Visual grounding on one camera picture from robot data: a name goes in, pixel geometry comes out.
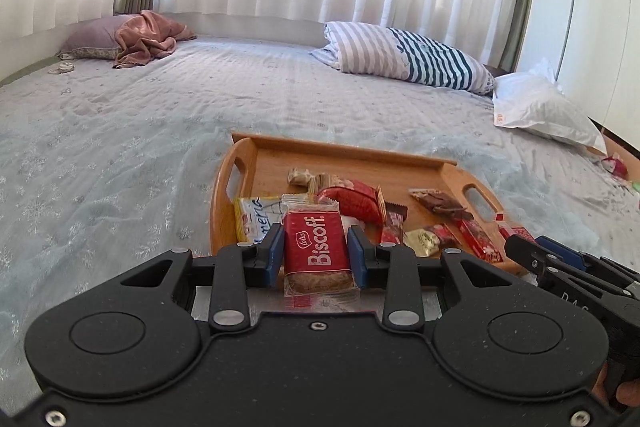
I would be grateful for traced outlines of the person's right hand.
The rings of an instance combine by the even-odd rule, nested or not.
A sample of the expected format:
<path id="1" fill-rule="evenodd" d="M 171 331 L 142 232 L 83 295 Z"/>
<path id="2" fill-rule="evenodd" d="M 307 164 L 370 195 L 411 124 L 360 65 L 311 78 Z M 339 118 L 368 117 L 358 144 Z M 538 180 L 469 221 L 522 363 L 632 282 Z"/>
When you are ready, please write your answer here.
<path id="1" fill-rule="evenodd" d="M 608 404 L 610 395 L 605 391 L 604 381 L 608 375 L 608 365 L 603 365 L 598 380 L 594 385 L 593 394 L 603 403 Z M 617 387 L 616 400 L 626 407 L 638 407 L 640 405 L 640 383 L 638 379 L 635 381 L 626 381 Z"/>

